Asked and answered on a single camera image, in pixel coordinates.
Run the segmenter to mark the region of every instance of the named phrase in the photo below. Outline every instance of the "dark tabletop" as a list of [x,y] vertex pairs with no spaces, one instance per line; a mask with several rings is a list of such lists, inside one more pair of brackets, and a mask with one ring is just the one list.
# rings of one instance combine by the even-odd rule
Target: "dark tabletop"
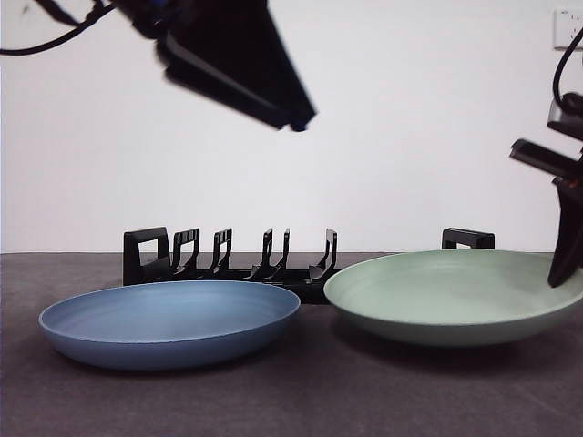
[[583,435],[583,309],[529,340],[438,350],[378,339],[331,306],[302,305],[278,341],[249,357],[105,371],[53,351],[36,319],[58,300],[120,285],[121,255],[1,260],[4,437]]

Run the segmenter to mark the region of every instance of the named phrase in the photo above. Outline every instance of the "wall outlet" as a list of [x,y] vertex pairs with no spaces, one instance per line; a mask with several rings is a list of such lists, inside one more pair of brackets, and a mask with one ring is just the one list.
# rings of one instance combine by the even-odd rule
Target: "wall outlet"
[[[554,46],[566,49],[583,27],[583,9],[556,9]],[[578,48],[583,48],[583,41]]]

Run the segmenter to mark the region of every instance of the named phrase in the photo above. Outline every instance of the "robotic arm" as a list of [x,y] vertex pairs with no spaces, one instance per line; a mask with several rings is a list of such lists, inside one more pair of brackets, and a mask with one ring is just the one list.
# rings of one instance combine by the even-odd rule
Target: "robotic arm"
[[117,7],[157,41],[166,77],[203,96],[281,129],[303,131],[315,110],[271,20],[267,0],[93,0],[77,23],[54,0],[36,0],[56,21],[75,28],[54,41],[0,55],[32,55],[59,46]]
[[[549,128],[579,141],[583,141],[583,96],[576,93],[561,96],[559,83],[567,61],[581,40],[583,29],[558,64],[547,122]],[[525,139],[512,146],[510,157],[555,176],[553,184],[557,186],[561,216],[548,283],[558,287],[583,265],[583,157],[571,159]]]

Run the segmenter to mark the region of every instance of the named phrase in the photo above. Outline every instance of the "white wall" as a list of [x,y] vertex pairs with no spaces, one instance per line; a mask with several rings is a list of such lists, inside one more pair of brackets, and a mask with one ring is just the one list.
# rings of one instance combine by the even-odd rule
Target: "white wall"
[[[90,2],[64,1],[81,17]],[[501,249],[552,250],[551,177],[508,158],[546,129],[552,10],[575,0],[271,0],[319,115],[270,127],[162,79],[118,12],[51,52],[2,58],[2,251],[121,251],[124,230],[234,228],[259,250],[414,250],[449,226]],[[4,46],[59,35],[29,1],[2,4]],[[581,91],[580,58],[565,89]]]

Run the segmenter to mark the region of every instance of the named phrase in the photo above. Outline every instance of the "green plate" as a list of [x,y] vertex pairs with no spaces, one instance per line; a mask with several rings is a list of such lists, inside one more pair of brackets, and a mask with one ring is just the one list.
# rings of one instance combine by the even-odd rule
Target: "green plate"
[[567,318],[583,298],[583,272],[551,289],[551,257],[489,249],[404,253],[330,278],[324,293],[359,327],[432,346],[521,340]]

